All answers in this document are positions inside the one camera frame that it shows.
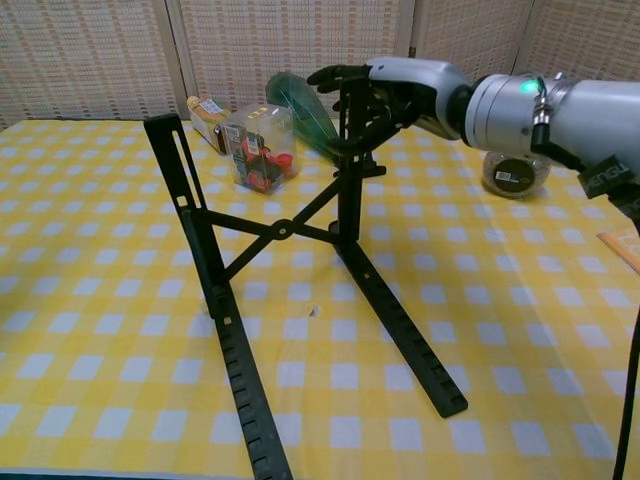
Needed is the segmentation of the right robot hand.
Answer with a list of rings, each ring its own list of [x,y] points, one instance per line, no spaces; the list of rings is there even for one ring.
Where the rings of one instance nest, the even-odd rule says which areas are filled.
[[[333,140],[339,155],[373,151],[401,129],[416,125],[446,140],[461,138],[471,87],[447,62],[394,56],[375,57],[363,65],[329,65],[307,78],[320,93],[360,86],[367,125],[348,139]]]

